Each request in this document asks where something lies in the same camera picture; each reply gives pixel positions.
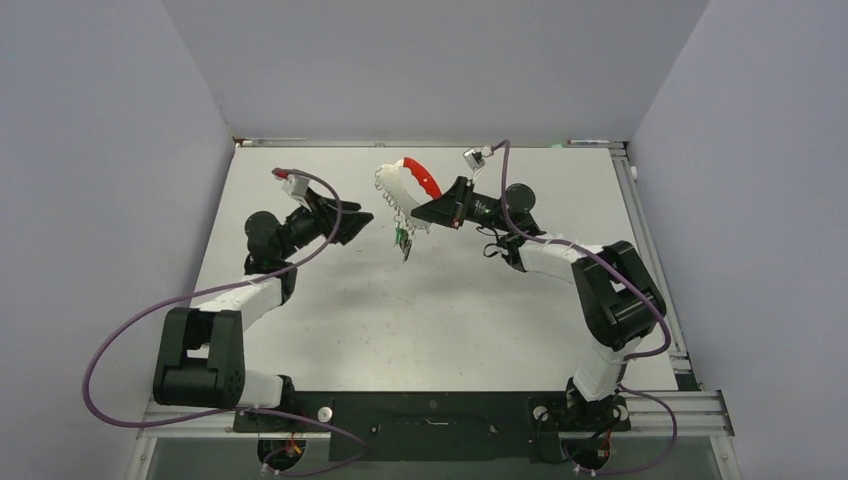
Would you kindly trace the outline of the steel key holder red handle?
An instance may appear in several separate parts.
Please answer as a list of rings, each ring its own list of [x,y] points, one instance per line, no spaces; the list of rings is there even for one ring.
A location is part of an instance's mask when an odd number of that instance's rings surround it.
[[[375,189],[382,194],[409,233],[419,230],[428,232],[430,223],[411,215],[412,209],[422,205],[422,202],[412,195],[405,181],[407,176],[417,183],[430,200],[442,194],[442,189],[429,170],[412,157],[381,165],[374,174]]]

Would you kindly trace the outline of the green key tag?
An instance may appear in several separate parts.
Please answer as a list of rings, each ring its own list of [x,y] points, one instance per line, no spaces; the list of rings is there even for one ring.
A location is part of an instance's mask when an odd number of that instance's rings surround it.
[[[395,228],[395,240],[394,243],[398,248],[403,248],[408,239],[408,233],[406,229],[400,224],[396,224]]]

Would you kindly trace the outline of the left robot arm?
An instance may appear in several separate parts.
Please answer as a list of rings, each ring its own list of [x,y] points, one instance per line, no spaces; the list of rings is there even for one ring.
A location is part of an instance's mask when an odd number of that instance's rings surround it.
[[[292,379],[247,369],[244,333],[293,295],[298,271],[291,256],[318,238],[345,245],[373,219],[356,202],[336,203],[312,189],[306,189],[301,205],[283,221],[268,211],[249,216],[242,285],[166,314],[154,400],[160,405],[259,408],[270,428],[292,426],[298,415]]]

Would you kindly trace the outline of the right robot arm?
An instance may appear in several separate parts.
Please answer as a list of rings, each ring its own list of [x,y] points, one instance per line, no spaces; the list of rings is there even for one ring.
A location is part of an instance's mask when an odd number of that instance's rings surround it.
[[[411,216],[458,229],[467,222],[494,233],[498,255],[513,269],[571,283],[592,337],[587,357],[571,377],[565,401],[567,419],[589,428],[605,413],[603,400],[620,387],[628,363],[638,358],[642,340],[662,325],[665,301],[635,247],[626,241],[581,245],[545,233],[531,214],[536,203],[527,185],[507,186],[500,197],[479,194],[459,176],[446,190],[420,181],[428,200],[414,204]]]

